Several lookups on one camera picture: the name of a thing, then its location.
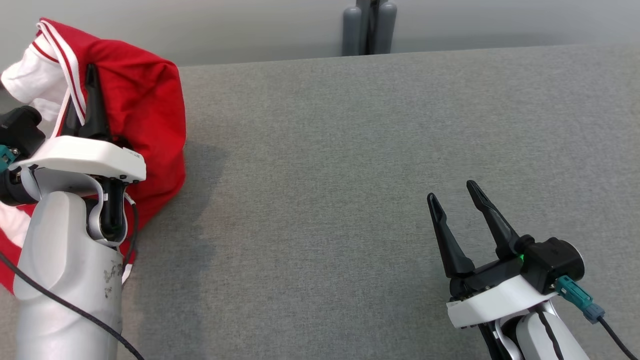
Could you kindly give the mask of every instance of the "connector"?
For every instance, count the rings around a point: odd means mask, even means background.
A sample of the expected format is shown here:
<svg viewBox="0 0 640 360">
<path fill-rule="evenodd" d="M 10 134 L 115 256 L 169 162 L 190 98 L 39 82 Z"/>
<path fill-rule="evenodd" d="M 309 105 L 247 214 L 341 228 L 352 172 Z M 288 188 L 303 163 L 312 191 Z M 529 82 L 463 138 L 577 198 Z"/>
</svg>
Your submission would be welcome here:
<svg viewBox="0 0 640 360">
<path fill-rule="evenodd" d="M 9 165 L 15 161 L 18 154 L 18 150 L 10 149 L 5 145 L 0 145 L 0 172 L 9 168 Z"/>
<path fill-rule="evenodd" d="M 593 303 L 593 297 L 567 275 L 556 280 L 556 291 L 561 297 L 576 305 L 589 322 L 597 323 L 598 317 L 604 316 L 604 310 Z"/>
</svg>

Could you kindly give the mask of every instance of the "white stripe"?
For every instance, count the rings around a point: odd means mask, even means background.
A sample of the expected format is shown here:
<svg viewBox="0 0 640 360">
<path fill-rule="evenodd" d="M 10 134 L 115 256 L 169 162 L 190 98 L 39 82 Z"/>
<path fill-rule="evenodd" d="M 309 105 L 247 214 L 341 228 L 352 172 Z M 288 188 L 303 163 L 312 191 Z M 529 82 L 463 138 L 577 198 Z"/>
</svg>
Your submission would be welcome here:
<svg viewBox="0 0 640 360">
<path fill-rule="evenodd" d="M 24 211 L 0 202 L 0 228 L 6 237 L 22 248 L 31 218 Z"/>
<path fill-rule="evenodd" d="M 76 106 L 76 109 L 77 109 L 76 113 L 78 114 L 78 118 L 80 119 L 80 124 L 84 125 L 84 116 L 82 115 L 82 112 L 79 111 L 79 109 L 86 111 L 86 103 L 84 101 L 84 96 L 82 95 L 82 88 L 80 87 L 80 75 L 79 75 L 80 73 L 78 71 L 78 60 L 76 58 L 76 55 L 74 54 L 71 47 L 67 44 L 67 42 L 64 41 L 64 39 L 62 39 L 62 37 L 60 36 L 56 28 L 53 27 L 53 25 L 43 20 L 42 22 L 38 23 L 38 29 L 42 31 L 42 34 L 49 41 L 51 46 L 53 46 L 54 51 L 56 51 L 57 59 L 58 61 L 60 61 L 62 71 L 65 73 L 65 78 L 67 79 L 69 88 L 71 88 L 72 91 L 74 91 L 74 86 L 76 88 L 75 90 L 76 92 L 72 97 L 72 100 L 74 102 L 74 105 Z M 60 45 L 61 49 L 59 49 L 58 46 L 56 46 L 56 42 L 53 40 L 53 38 L 55 38 L 58 41 L 58 44 Z M 67 66 L 63 64 L 65 62 L 65 57 L 62 56 L 63 53 L 67 57 L 69 67 L 71 68 L 71 74 L 68 73 Z"/>
<path fill-rule="evenodd" d="M 67 87 L 67 91 L 65 92 L 65 98 L 62 100 L 62 106 L 60 106 L 60 112 L 58 113 L 58 119 L 56 120 L 56 127 L 53 129 L 53 133 L 51 133 L 51 138 L 54 138 L 58 135 L 58 131 L 60 130 L 60 126 L 62 126 L 62 122 L 65 120 L 65 113 L 67 112 L 67 104 L 69 103 L 69 96 L 71 95 L 71 88 Z"/>
<path fill-rule="evenodd" d="M 133 264 L 126 264 L 124 266 L 124 272 L 122 273 L 122 283 L 123 284 L 129 278 L 129 275 L 131 275 L 131 268 L 132 267 L 133 267 Z"/>
</svg>

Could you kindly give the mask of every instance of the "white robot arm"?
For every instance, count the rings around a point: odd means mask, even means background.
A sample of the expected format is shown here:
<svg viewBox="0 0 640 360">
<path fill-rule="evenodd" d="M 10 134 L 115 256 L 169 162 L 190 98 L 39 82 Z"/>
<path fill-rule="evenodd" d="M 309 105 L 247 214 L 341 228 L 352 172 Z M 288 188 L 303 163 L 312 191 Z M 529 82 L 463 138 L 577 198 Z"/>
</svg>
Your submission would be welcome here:
<svg viewBox="0 0 640 360">
<path fill-rule="evenodd" d="M 498 255 L 479 268 L 460 249 L 438 199 L 428 196 L 445 274 L 451 279 L 447 310 L 453 326 L 478 327 L 493 360 L 588 360 L 550 302 L 559 295 L 591 323 L 602 323 L 625 355 L 637 360 L 604 321 L 604 310 L 576 284 L 584 276 L 578 250 L 557 238 L 536 243 L 530 235 L 517 235 L 475 181 L 467 181 L 467 189 L 489 225 Z"/>
<path fill-rule="evenodd" d="M 146 164 L 111 141 L 97 71 L 88 71 L 86 122 L 65 121 L 74 136 L 45 139 L 29 106 L 0 117 L 0 200 L 37 203 L 18 266 L 0 254 L 17 274 L 18 360 L 115 360 L 118 341 L 142 359 L 120 335 L 119 245 L 125 200 L 137 213 L 125 190 L 146 179 Z"/>
</svg>

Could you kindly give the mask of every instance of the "clothing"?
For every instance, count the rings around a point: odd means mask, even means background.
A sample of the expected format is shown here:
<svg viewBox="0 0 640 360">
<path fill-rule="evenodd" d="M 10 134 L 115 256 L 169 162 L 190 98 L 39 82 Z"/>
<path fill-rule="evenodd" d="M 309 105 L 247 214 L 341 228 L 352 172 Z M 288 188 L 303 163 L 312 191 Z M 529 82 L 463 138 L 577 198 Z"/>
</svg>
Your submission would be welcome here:
<svg viewBox="0 0 640 360">
<path fill-rule="evenodd" d="M 97 67 L 111 134 L 128 142 L 147 164 L 147 180 L 127 187 L 137 204 L 141 229 L 176 195 L 186 175 L 185 111 L 177 67 L 125 42 L 99 39 L 49 19 L 40 19 L 37 27 L 22 60 L 2 73 L 4 87 L 42 114 L 38 127 L 47 137 L 58 136 L 70 105 L 84 124 L 86 68 Z M 33 208 L 0 203 L 0 251 L 16 264 Z M 128 204 L 125 212 L 131 235 Z M 126 253 L 128 248 L 127 239 L 120 250 Z M 0 284 L 13 289 L 13 274 L 5 266 L 0 266 Z"/>
</svg>

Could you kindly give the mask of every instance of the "gray table surface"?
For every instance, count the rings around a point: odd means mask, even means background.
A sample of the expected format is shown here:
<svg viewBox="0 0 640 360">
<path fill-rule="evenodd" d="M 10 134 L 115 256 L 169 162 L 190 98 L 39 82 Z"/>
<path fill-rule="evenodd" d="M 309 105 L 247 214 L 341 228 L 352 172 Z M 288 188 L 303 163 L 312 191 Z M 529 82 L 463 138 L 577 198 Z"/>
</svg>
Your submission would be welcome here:
<svg viewBox="0 0 640 360">
<path fill-rule="evenodd" d="M 426 203 L 438 195 L 476 265 L 493 260 L 467 179 L 519 233 L 580 249 L 581 284 L 640 354 L 640 47 L 181 75 L 188 179 L 143 230 L 124 290 L 124 335 L 147 359 L 488 359 L 478 330 L 449 323 Z M 17 303 L 0 304 L 10 359 Z M 592 359 L 623 359 L 554 304 Z"/>
</svg>

